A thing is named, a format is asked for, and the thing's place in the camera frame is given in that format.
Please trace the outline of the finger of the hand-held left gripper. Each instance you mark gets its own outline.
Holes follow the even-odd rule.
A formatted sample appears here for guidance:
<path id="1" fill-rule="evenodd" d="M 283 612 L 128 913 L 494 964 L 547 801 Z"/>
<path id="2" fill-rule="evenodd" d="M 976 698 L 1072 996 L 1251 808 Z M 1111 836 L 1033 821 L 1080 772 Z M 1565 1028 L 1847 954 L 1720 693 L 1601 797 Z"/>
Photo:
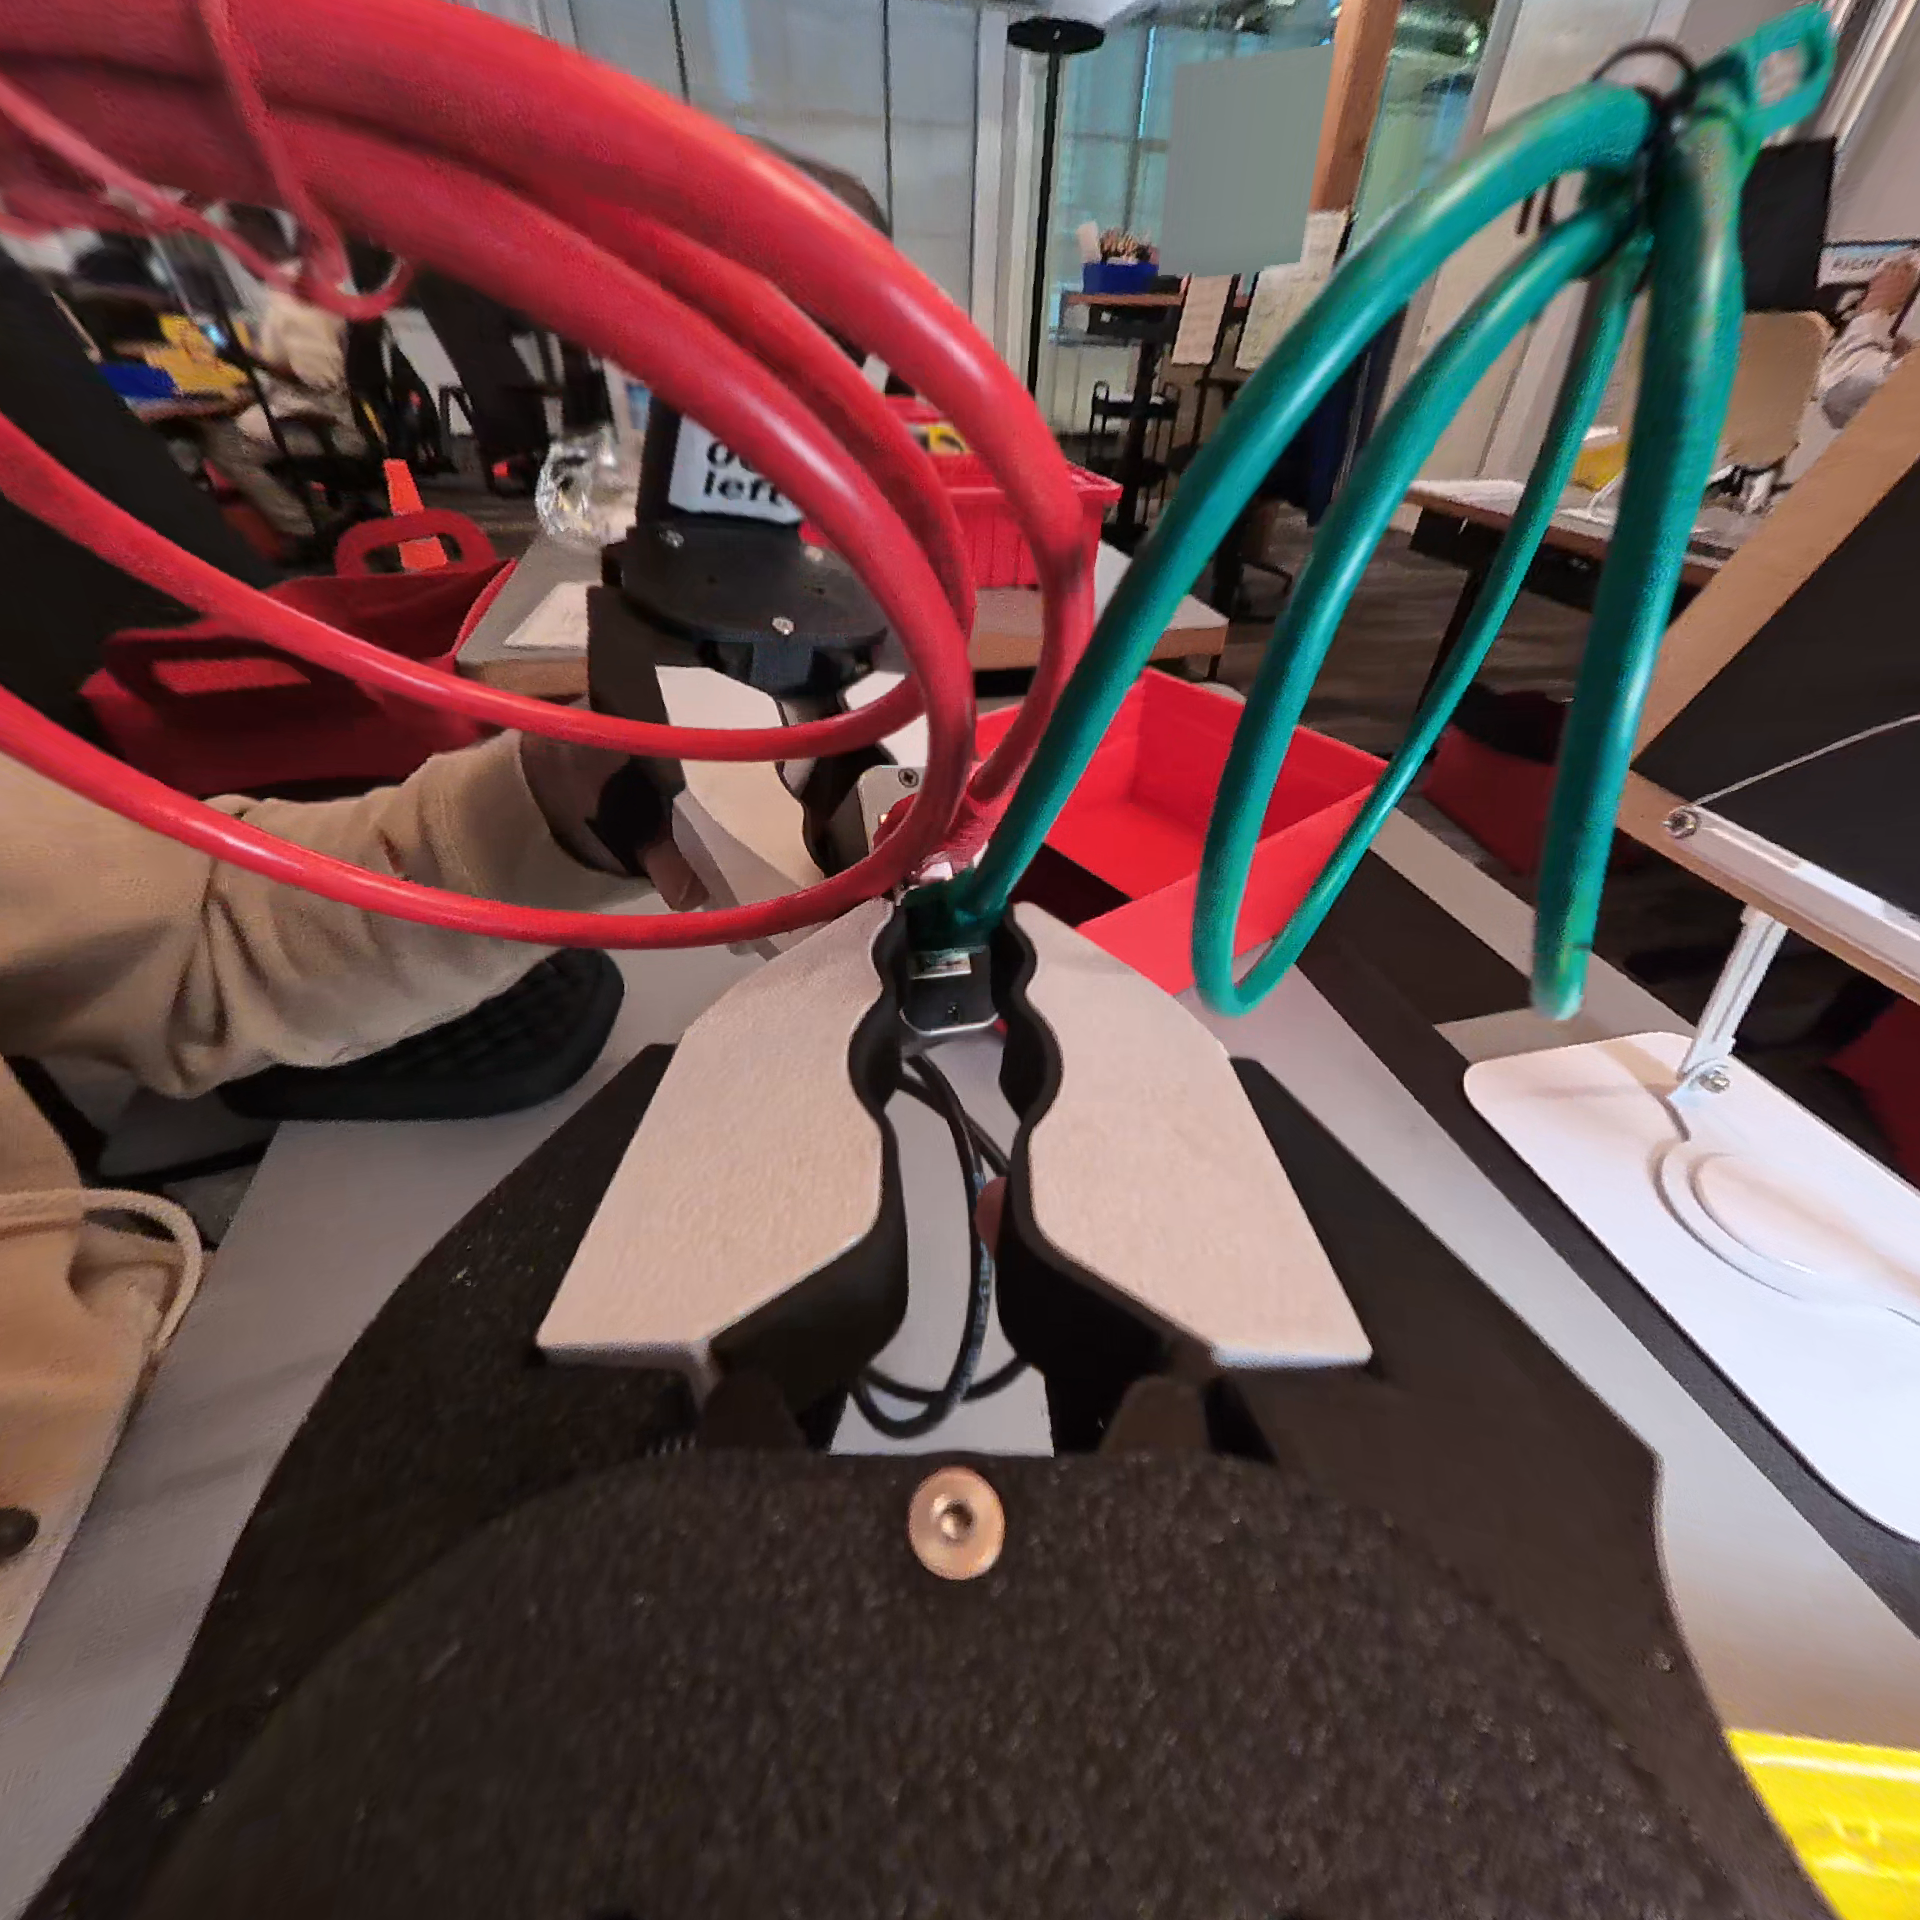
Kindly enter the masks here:
<path id="1" fill-rule="evenodd" d="M 781 728 L 775 696 L 704 664 L 661 668 L 677 728 Z M 780 900 L 822 885 L 805 836 L 801 801 L 772 761 L 684 762 L 677 845 L 709 893 L 709 909 Z"/>
<path id="2" fill-rule="evenodd" d="M 860 861 L 893 804 L 924 785 L 927 726 L 918 714 L 871 745 L 808 761 L 808 857 Z"/>

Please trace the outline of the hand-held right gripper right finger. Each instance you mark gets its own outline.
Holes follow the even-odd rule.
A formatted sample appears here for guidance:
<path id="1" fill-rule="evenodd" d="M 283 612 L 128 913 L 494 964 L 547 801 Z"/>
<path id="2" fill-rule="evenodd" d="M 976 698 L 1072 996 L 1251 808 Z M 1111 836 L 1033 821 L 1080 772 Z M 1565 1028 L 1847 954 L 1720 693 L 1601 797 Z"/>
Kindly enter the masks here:
<path id="1" fill-rule="evenodd" d="M 1009 1200 L 1039 1255 L 1222 1369 L 1349 1369 L 1371 1340 L 1228 1048 L 1033 903 L 1007 926 L 1003 1065 L 1031 1089 Z"/>

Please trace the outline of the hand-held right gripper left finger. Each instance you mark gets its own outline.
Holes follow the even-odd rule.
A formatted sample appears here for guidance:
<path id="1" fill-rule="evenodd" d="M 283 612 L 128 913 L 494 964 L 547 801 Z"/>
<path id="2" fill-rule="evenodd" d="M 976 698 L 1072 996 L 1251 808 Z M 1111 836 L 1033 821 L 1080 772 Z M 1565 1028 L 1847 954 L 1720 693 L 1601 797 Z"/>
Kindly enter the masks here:
<path id="1" fill-rule="evenodd" d="M 719 1340 L 880 1223 L 853 1045 L 887 900 L 742 976 L 684 1032 L 534 1334 L 576 1362 L 713 1369 Z"/>

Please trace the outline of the black ethernet adapter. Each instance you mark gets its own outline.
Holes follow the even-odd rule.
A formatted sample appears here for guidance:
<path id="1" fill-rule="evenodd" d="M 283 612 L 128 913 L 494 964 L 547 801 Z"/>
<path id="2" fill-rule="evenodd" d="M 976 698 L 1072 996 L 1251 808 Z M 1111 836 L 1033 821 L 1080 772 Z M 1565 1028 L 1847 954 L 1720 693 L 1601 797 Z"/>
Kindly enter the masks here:
<path id="1" fill-rule="evenodd" d="M 897 904 L 896 926 L 897 1017 L 909 1045 L 931 1048 L 992 1028 L 997 928 L 913 895 Z"/>

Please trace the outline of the red plastic bin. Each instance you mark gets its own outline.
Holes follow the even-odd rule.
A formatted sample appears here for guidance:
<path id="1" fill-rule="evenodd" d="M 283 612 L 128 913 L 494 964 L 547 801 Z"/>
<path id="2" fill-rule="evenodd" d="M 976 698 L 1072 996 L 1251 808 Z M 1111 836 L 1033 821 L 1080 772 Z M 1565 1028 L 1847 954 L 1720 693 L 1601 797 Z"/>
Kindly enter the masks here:
<path id="1" fill-rule="evenodd" d="M 1158 909 L 1149 932 L 1104 952 L 1167 994 L 1193 985 L 1196 876 L 1239 714 L 1222 688 L 1143 672 L 1044 836 L 1044 845 Z M 1383 767 L 1349 743 L 1294 732 L 1262 815 L 1237 952 L 1284 928 Z"/>

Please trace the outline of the yellow plastic bin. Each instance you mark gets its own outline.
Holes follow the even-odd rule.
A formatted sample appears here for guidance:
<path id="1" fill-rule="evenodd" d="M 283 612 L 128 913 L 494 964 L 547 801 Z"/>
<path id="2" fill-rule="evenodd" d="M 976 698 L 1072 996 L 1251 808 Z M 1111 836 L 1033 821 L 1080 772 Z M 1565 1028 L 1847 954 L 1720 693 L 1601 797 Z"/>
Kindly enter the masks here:
<path id="1" fill-rule="evenodd" d="M 1918 1916 L 1912 1748 L 1737 1727 L 1725 1738 L 1838 1916 Z"/>

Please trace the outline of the clear plastic bag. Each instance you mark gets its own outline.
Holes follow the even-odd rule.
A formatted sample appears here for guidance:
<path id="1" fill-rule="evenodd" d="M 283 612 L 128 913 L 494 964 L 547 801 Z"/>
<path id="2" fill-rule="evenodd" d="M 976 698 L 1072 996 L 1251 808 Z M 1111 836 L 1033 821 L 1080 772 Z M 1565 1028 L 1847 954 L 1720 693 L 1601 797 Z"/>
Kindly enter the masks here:
<path id="1" fill-rule="evenodd" d="M 534 480 L 542 535 L 580 552 L 622 541 L 635 522 L 640 457 L 612 422 L 566 431 Z"/>

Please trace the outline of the black divider card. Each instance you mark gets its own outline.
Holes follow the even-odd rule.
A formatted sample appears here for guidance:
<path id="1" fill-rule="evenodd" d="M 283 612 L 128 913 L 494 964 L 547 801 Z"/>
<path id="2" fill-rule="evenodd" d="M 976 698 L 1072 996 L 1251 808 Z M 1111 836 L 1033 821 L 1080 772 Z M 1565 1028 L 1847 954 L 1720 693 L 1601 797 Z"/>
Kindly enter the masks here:
<path id="1" fill-rule="evenodd" d="M 1147 897 L 1125 893 L 1054 845 L 1035 849 L 1009 903 L 1035 904 L 1109 952 L 1118 952 L 1141 930 L 1149 932 L 1158 918 Z"/>

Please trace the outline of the red ribbed tote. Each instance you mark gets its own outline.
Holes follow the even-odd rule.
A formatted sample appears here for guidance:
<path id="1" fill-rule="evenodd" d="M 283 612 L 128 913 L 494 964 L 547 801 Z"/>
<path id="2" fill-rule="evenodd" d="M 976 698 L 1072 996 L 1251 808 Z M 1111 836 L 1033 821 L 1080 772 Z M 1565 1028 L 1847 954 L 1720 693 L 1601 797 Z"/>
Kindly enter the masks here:
<path id="1" fill-rule="evenodd" d="M 1039 565 L 1007 493 L 952 421 L 924 397 L 885 392 L 883 402 L 921 442 L 949 493 L 972 584 L 1037 586 Z"/>

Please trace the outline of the orange traffic cone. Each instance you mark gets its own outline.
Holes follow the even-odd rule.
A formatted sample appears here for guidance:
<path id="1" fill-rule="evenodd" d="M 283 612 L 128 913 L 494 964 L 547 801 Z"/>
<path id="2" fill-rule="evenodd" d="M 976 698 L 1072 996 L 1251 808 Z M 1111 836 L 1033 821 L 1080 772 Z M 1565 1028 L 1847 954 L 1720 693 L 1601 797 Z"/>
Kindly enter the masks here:
<path id="1" fill-rule="evenodd" d="M 416 473 L 405 460 L 384 460 L 382 478 L 388 495 L 390 519 L 399 520 L 417 517 L 424 510 Z M 407 537 L 398 541 L 393 565 L 399 572 L 446 568 L 448 550 L 439 535 Z"/>

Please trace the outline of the white board stand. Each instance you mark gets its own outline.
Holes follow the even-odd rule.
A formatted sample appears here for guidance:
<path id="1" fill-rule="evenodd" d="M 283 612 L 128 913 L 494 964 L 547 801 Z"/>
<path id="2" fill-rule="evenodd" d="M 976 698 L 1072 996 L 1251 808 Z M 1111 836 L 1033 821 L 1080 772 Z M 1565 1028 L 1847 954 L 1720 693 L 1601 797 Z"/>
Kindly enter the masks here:
<path id="1" fill-rule="evenodd" d="M 1815 804 L 1916 849 L 1916 714 L 1683 801 L 1631 775 L 1623 824 L 1743 904 L 1689 1039 L 1648 1031 L 1473 1063 L 1524 1166 L 1845 1503 L 1918 1538 L 1916 1188 L 1737 1061 L 1789 930 L 1916 992 L 1916 885 L 1816 860 Z"/>

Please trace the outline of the black floor lamp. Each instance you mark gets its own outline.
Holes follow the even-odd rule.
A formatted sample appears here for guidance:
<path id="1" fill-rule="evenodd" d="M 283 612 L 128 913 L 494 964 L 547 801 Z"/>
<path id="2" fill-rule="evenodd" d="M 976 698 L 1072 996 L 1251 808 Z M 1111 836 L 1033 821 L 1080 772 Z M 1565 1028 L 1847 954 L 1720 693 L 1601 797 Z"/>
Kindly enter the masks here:
<path id="1" fill-rule="evenodd" d="M 1031 397 L 1039 394 L 1039 357 L 1048 326 L 1048 229 L 1054 202 L 1054 178 L 1062 118 L 1065 63 L 1089 54 L 1104 40 L 1104 30 L 1083 18 L 1029 13 L 1009 23 L 1007 40 L 1023 57 L 1041 58 L 1041 106 L 1039 106 L 1039 154 L 1035 231 L 1031 249 L 1027 329 L 1023 329 L 1023 386 Z"/>

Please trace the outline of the red handled basket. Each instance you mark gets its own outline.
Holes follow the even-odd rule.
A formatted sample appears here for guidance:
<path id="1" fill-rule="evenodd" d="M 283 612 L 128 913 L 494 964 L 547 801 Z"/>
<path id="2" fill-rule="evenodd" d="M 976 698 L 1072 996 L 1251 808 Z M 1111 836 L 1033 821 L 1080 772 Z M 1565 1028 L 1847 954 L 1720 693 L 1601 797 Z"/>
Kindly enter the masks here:
<path id="1" fill-rule="evenodd" d="M 448 567 L 396 568 L 398 541 L 427 535 L 443 538 Z M 515 567 L 457 512 L 367 520 L 337 561 L 269 596 L 440 674 Z M 461 713 L 276 656 L 209 617 L 110 634 L 81 696 L 121 761 L 197 800 L 364 793 L 489 733 Z"/>

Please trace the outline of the wooden post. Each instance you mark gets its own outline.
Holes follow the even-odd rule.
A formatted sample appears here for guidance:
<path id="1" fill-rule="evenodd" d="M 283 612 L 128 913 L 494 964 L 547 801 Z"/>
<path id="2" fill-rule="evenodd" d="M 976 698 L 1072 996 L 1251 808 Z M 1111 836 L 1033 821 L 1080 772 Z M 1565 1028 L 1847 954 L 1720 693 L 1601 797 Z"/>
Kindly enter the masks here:
<path id="1" fill-rule="evenodd" d="M 1374 138 L 1404 2 L 1334 6 L 1327 101 L 1313 154 L 1312 210 L 1353 210 Z"/>

